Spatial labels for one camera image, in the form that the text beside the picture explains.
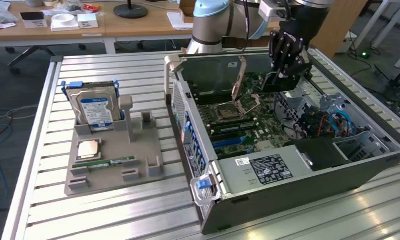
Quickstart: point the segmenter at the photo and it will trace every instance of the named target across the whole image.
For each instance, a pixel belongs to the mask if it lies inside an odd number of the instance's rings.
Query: hard drive
[[[123,119],[119,107],[119,82],[71,82],[63,92],[71,102],[79,125],[89,125],[93,132],[113,128]]]

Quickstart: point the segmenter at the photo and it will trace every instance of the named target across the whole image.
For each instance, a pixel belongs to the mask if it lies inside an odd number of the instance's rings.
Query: gray carpet floor
[[[359,18],[352,28],[355,34],[359,34],[366,24],[371,19],[371,15]],[[363,52],[370,48],[370,40],[374,38],[378,30],[384,25],[384,21],[379,21],[374,27],[367,39],[364,40],[358,51]],[[137,49],[137,42],[120,44],[120,50],[117,53],[132,53],[132,52],[156,52],[156,51],[171,51],[172,45],[170,41],[147,41],[144,43],[144,50]],[[188,40],[176,40],[178,47],[187,47]],[[77,56],[77,55],[96,55],[105,54],[105,47],[100,43],[87,44],[87,50],[79,50],[79,46],[63,45],[51,46],[49,49],[60,56]],[[7,64],[23,53],[27,47],[16,47],[16,54],[5,52],[4,48],[0,48],[0,110],[16,109],[21,106],[35,105],[39,103],[44,79],[48,72],[49,66],[49,55],[44,51],[36,52],[27,60],[24,60],[17,67],[21,70],[21,74],[15,76],[9,73]],[[371,58],[367,62],[371,65],[378,65],[384,72],[390,75],[398,74],[400,70],[394,68],[394,64],[400,58],[400,29],[395,28],[387,39],[380,46],[382,56],[371,53]],[[348,74],[367,68],[367,64],[351,59],[347,54],[339,54],[334,57],[336,64],[347,71]],[[376,91],[384,91],[387,80],[382,76],[374,74],[375,69],[370,69],[356,74],[355,78],[368,88]],[[400,109],[394,107],[395,111],[400,113]],[[19,112],[15,116],[27,116],[35,113],[35,109],[28,109]],[[13,191],[17,183],[20,168],[25,155],[29,135],[32,131],[33,118],[13,120],[12,123],[12,134],[8,140],[0,145],[0,164],[3,167],[3,173],[8,184],[8,198],[0,205],[0,238],[5,221],[8,217],[8,208],[13,197]],[[9,123],[9,119],[0,119],[0,123]],[[0,180],[0,203],[4,196],[4,186]]]

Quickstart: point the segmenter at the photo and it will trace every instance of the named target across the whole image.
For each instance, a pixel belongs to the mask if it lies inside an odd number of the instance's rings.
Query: robotic hand
[[[198,0],[188,54],[223,51],[223,38],[259,39],[270,22],[280,31],[270,33],[271,74],[264,92],[295,89],[311,69],[307,50],[335,0]]]

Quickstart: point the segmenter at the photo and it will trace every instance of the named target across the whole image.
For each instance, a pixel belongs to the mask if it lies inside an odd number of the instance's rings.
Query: black lamp base
[[[113,8],[113,13],[125,19],[140,19],[147,16],[148,9],[135,4],[132,4],[132,9],[129,9],[129,6],[124,4]]]

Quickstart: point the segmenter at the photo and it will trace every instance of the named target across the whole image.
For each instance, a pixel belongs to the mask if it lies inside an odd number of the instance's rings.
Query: electronic device
[[[311,71],[284,91],[264,91],[276,74],[267,51],[166,61],[203,234],[354,190],[400,163],[399,132],[312,57]],[[316,82],[328,83],[332,94]]]
[[[71,103],[79,125],[89,125],[93,132],[108,130],[123,119],[119,107],[119,82],[73,81],[61,91]]]

